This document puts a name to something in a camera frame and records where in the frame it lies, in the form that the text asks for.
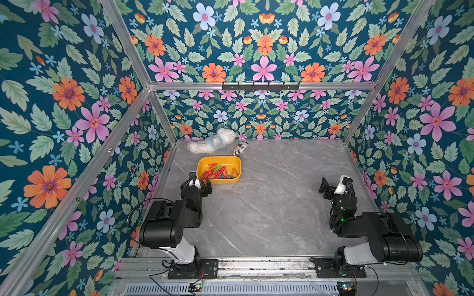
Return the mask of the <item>yellow plastic storage box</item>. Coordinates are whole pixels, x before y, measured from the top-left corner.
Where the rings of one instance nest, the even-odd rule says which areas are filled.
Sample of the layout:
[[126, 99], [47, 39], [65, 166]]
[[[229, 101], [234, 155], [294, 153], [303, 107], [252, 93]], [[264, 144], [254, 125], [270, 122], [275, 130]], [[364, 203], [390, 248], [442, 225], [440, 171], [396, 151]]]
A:
[[231, 185], [241, 177], [242, 163], [233, 155], [208, 156], [197, 165], [197, 175], [202, 180], [210, 180], [213, 185]]

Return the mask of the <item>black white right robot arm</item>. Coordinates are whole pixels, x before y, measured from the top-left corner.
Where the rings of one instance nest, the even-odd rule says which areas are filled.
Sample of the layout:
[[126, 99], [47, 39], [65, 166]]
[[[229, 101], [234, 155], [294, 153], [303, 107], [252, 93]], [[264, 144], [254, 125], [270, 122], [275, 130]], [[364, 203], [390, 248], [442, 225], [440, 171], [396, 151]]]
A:
[[339, 238], [364, 238], [365, 242], [340, 247], [335, 252], [337, 267], [419, 263], [423, 250], [418, 239], [397, 213], [363, 212], [357, 216], [357, 197], [353, 179], [342, 175], [337, 186], [322, 178], [319, 193], [332, 204], [330, 231]]

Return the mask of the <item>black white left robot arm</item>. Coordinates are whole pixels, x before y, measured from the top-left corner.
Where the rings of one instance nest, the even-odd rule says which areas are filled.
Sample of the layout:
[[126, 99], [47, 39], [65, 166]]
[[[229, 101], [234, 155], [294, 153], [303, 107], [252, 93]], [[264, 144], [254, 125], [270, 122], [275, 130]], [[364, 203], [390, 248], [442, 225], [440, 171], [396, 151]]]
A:
[[176, 201], [154, 199], [137, 241], [142, 246], [165, 252], [178, 265], [189, 265], [198, 261], [199, 252], [184, 238], [184, 230], [200, 227], [202, 199], [212, 194], [212, 183], [193, 171], [180, 189], [180, 198]]

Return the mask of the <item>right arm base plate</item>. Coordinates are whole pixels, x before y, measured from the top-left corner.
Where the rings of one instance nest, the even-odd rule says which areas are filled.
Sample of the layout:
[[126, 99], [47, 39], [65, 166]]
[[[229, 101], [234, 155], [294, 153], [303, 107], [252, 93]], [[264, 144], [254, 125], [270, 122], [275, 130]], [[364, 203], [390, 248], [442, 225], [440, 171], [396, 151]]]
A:
[[310, 261], [314, 264], [318, 278], [366, 278], [367, 273], [362, 265], [349, 265], [345, 261], [341, 263], [334, 259], [318, 259], [311, 258]]

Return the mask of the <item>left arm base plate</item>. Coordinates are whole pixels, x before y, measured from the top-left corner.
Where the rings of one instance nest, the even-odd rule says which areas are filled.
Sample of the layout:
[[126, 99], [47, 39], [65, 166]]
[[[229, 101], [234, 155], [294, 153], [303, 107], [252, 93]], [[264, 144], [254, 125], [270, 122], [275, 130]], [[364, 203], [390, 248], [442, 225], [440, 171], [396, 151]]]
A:
[[219, 261], [217, 259], [195, 259], [189, 264], [172, 261], [168, 279], [216, 279]]

